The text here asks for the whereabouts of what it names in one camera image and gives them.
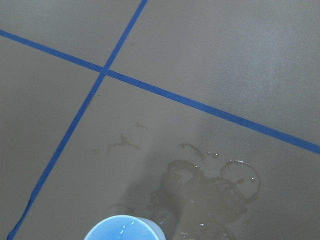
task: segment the cup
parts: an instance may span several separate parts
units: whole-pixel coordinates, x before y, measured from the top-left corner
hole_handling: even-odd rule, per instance
[[[108,217],[95,225],[84,240],[166,240],[151,220],[129,215]]]

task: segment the spilled liquid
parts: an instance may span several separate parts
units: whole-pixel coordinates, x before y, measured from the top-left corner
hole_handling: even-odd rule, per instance
[[[106,150],[106,153],[108,154],[113,147],[123,147],[123,146],[130,146],[130,147],[133,147],[133,148],[135,148],[137,150],[140,149],[139,146],[134,145],[131,142],[129,142],[129,140],[124,136],[124,134],[121,133],[120,142],[115,142],[115,143],[109,144],[109,146],[108,146],[108,148]]]
[[[206,153],[201,152],[199,148],[197,148],[196,146],[194,146],[194,145],[192,145],[192,144],[190,144],[190,143],[180,143],[180,144],[178,145],[178,147],[181,147],[181,148],[183,148],[183,149],[184,149],[185,147],[191,148],[191,149],[193,150],[194,154],[201,159],[201,162],[202,162],[202,163],[205,163],[205,159],[206,159],[207,157],[211,157],[211,158],[213,158],[213,159],[219,158],[219,154],[218,154],[218,153],[212,152],[212,151],[207,151]]]
[[[252,177],[247,177],[247,182],[255,188],[250,195],[243,194],[238,188],[246,182],[245,178],[234,182],[226,177],[228,169],[237,166],[246,167],[253,173]],[[160,214],[169,213],[177,219],[177,227],[168,240],[235,240],[226,224],[247,212],[247,205],[257,199],[259,188],[259,175],[246,162],[230,160],[219,176],[205,177],[204,171],[194,163],[175,160],[163,173],[160,188],[151,194],[150,209],[161,209]]]

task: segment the painted concrete floor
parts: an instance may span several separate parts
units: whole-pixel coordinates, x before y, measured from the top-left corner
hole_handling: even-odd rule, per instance
[[[318,0],[1,0],[0,239],[131,214],[318,240],[319,25]]]

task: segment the blue plastic cup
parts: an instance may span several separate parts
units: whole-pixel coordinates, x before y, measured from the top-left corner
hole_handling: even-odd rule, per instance
[[[161,228],[151,220],[116,215],[102,220],[84,240],[166,240]]]

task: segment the gray floor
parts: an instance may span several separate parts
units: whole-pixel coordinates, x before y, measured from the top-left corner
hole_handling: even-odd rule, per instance
[[[139,3],[2,0],[0,30],[103,66]],[[319,24],[318,0],[149,0],[110,69],[320,145]],[[5,239],[99,73],[4,37],[0,52]],[[260,177],[258,198],[215,239],[320,238],[319,154],[106,76],[14,239],[153,218],[152,193],[177,159],[207,179],[230,159]],[[257,176],[243,166],[223,177],[251,195]]]

